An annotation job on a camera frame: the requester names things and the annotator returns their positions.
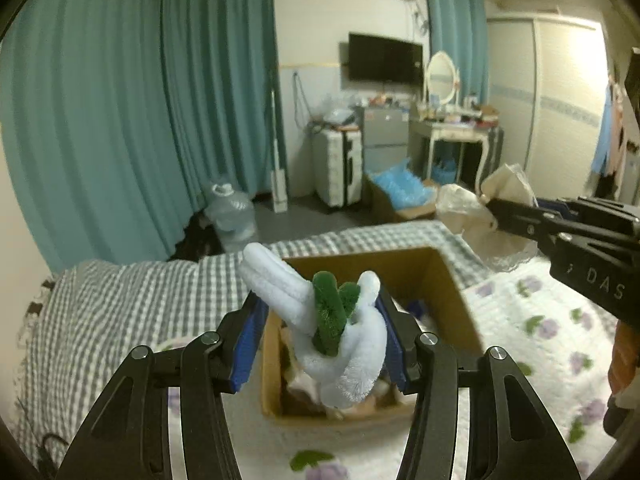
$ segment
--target water bottle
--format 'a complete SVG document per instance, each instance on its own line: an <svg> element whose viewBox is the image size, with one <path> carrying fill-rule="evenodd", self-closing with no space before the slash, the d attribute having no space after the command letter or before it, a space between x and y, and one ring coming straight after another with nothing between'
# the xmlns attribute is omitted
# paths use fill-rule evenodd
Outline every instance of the water bottle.
<svg viewBox="0 0 640 480"><path fill-rule="evenodd" d="M231 184L214 184L204 214L211 220L225 253L242 251L257 241L254 204Z"/></svg>

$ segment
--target pink garment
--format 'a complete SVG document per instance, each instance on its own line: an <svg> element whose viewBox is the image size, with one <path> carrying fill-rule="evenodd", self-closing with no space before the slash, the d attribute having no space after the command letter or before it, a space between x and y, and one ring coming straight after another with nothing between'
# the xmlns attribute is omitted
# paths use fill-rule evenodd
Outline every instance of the pink garment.
<svg viewBox="0 0 640 480"><path fill-rule="evenodd" d="M613 99L611 106L611 145L607 160L606 175L616 174L616 184L622 184L625 169L626 135L622 128L622 89L620 85L612 86Z"/></svg>

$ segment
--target white suitcase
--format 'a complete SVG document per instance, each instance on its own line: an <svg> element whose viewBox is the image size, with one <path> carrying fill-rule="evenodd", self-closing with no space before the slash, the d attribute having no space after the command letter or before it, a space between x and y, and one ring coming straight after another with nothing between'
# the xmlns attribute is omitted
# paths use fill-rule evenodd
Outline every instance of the white suitcase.
<svg viewBox="0 0 640 480"><path fill-rule="evenodd" d="M344 207L362 195L362 134L325 129L313 137L316 193L329 207Z"/></svg>

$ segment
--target teal curtain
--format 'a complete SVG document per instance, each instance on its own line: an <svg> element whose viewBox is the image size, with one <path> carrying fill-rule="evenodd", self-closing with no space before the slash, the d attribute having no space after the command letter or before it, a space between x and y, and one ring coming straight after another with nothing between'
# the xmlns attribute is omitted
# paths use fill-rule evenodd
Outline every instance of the teal curtain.
<svg viewBox="0 0 640 480"><path fill-rule="evenodd" d="M166 93L190 191L229 176L271 189L273 0L161 0Z"/></svg>
<svg viewBox="0 0 640 480"><path fill-rule="evenodd" d="M273 0L28 0L1 136L52 270L166 259L219 174L270 188L274 44Z"/></svg>
<svg viewBox="0 0 640 480"><path fill-rule="evenodd" d="M427 0L431 55L444 50L460 69L460 97L488 99L489 61L484 0Z"/></svg>

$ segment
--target cardboard box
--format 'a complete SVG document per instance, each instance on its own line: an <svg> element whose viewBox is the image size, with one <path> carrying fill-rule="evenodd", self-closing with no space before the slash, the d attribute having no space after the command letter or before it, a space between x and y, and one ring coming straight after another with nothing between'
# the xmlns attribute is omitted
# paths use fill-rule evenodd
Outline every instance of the cardboard box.
<svg viewBox="0 0 640 480"><path fill-rule="evenodd" d="M396 224L400 222L409 222L411 220L428 220L436 214L436 201L433 200L428 204L421 205L419 207L412 207L408 209L401 209L400 211L394 210L391 205L391 200L376 184L374 184L369 177L366 178L367 186L369 190L368 201L371 204L371 211L373 218L377 224ZM439 189L437 183L433 180L423 181L425 187L435 187Z"/></svg>
<svg viewBox="0 0 640 480"><path fill-rule="evenodd" d="M377 253L342 254L292 258L287 262L310 280L319 270L334 273L339 283L357 282L365 270L373 270L400 304L424 300L430 309L440 337L455 348L481 356L480 338L455 282L440 253L433 248L417 248ZM344 425L349 420L328 420L324 416L286 415L282 406L280 327L282 322L270 312L262 342L262 412L279 424L297 426ZM395 404L378 410L367 420L407 416L413 407Z"/></svg>

